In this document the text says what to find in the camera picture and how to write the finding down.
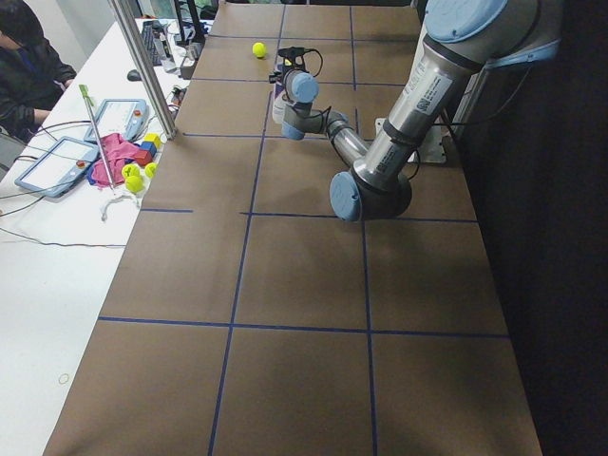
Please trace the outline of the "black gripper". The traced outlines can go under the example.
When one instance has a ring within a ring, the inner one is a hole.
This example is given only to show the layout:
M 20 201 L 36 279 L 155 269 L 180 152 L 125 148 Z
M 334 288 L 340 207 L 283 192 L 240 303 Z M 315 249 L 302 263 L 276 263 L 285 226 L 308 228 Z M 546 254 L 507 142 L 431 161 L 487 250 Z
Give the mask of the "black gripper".
M 268 82 L 276 86 L 286 86 L 289 82 L 290 66 L 277 66 L 268 76 Z

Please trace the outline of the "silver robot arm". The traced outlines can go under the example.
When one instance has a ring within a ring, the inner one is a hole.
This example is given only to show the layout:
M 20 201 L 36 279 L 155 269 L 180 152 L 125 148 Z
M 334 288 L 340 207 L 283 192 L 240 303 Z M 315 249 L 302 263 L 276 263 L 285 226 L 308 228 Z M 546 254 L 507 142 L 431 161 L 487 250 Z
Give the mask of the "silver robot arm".
M 483 68 L 529 65 L 553 58 L 561 40 L 561 1 L 430 1 L 422 56 L 372 143 L 340 112 L 313 107 L 319 92 L 305 68 L 305 47 L 284 47 L 270 75 L 279 86 L 281 132 L 296 141 L 327 136 L 348 171 L 330 184 L 334 213 L 343 220 L 390 219 L 411 201 L 402 170 L 423 143 L 457 85 Z

